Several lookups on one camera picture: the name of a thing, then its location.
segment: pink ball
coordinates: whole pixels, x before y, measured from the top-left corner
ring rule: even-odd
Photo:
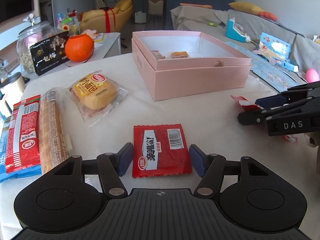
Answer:
[[[308,83],[319,81],[318,72],[315,71],[313,68],[311,68],[311,69],[309,69],[307,71],[307,75],[306,76],[307,76],[307,82]]]

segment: pink gift box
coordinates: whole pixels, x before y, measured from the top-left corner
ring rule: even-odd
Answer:
[[[188,58],[156,59],[186,51]],[[251,59],[205,33],[145,31],[132,34],[132,56],[153,100],[243,87]],[[214,66],[220,60],[223,67]]]

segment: gray sofa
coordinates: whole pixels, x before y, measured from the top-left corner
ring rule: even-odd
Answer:
[[[241,47],[254,50],[252,43],[242,43],[225,36],[226,30],[222,26],[212,27],[208,22],[226,24],[228,19],[235,18],[241,24],[252,40],[259,41],[261,33],[268,33],[292,46],[291,59],[300,66],[300,71],[306,72],[314,68],[320,73],[320,45],[308,38],[295,34],[277,24],[255,15],[235,10],[218,11],[193,6],[179,6],[171,10],[172,23],[175,30],[197,31],[207,33],[221,41],[231,41]]]

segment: blue map mat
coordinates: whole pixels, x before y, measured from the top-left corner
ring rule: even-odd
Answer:
[[[271,65],[268,61],[264,60],[257,54],[254,54],[252,51],[249,51],[230,41],[227,41],[226,44],[250,57],[251,70],[253,71],[253,73],[262,78],[264,81],[266,81],[269,85],[274,87],[279,92],[287,91],[288,88],[299,85],[286,73],[284,73],[277,67]]]

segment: yellow pillow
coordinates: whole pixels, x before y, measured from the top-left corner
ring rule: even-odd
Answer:
[[[125,10],[129,9],[131,5],[131,0],[121,0],[116,4],[115,8],[119,8],[119,11],[124,12]]]
[[[232,2],[232,3],[229,3],[229,5],[234,10],[250,13],[256,16],[258,16],[258,13],[264,12],[264,10],[262,10],[259,6],[256,6],[249,2]]]

